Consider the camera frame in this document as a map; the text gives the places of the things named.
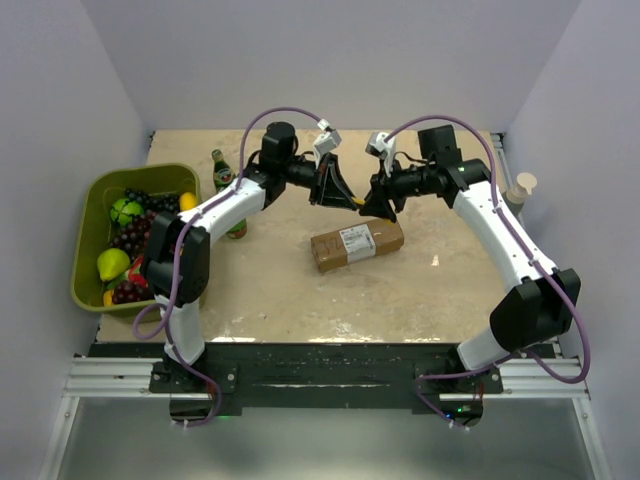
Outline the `brown cardboard express box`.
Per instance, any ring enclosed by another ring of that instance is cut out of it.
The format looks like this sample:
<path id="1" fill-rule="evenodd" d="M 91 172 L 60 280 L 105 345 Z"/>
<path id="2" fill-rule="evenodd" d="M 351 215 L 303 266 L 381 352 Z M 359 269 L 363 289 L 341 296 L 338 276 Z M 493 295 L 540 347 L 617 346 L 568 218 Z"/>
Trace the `brown cardboard express box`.
<path id="1" fill-rule="evenodd" d="M 399 223 L 375 218 L 317 235 L 310 242 L 318 271 L 326 273 L 396 252 L 403 247 L 405 237 Z"/>

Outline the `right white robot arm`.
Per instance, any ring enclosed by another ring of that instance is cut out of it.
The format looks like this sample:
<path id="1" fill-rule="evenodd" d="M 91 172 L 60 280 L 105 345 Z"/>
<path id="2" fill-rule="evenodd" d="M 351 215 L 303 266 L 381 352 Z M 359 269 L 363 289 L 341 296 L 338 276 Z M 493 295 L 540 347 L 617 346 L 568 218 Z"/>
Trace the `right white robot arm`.
<path id="1" fill-rule="evenodd" d="M 456 348 L 457 361 L 445 369 L 448 386 L 469 392 L 480 369 L 508 355 L 566 333 L 581 281 L 561 270 L 528 237 L 492 180 L 483 161 L 465 160 L 452 126 L 418 134 L 421 158 L 408 168 L 396 158 L 393 135 L 375 132 L 366 151 L 380 162 L 360 208 L 363 216 L 395 221 L 407 199 L 435 195 L 464 220 L 485 248 L 506 295 L 490 314 L 488 327 Z"/>

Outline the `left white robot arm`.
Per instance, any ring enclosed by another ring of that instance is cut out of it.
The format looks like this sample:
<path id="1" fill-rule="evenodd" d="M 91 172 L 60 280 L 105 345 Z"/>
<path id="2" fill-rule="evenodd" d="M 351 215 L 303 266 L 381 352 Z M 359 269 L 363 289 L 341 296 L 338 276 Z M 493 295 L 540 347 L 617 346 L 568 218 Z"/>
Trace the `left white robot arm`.
<path id="1" fill-rule="evenodd" d="M 209 281 L 213 245 L 241 220 L 270 206 L 289 184 L 308 189 L 313 205 L 357 210 L 333 152 L 341 137 L 326 121 L 319 126 L 313 157 L 306 159 L 297 151 L 291 124 L 270 124 L 260 150 L 228 187 L 179 215 L 155 217 L 141 274 L 162 311 L 165 351 L 177 362 L 171 378 L 183 391 L 196 392 L 207 380 L 207 368 L 197 361 L 205 351 L 199 302 Z"/>

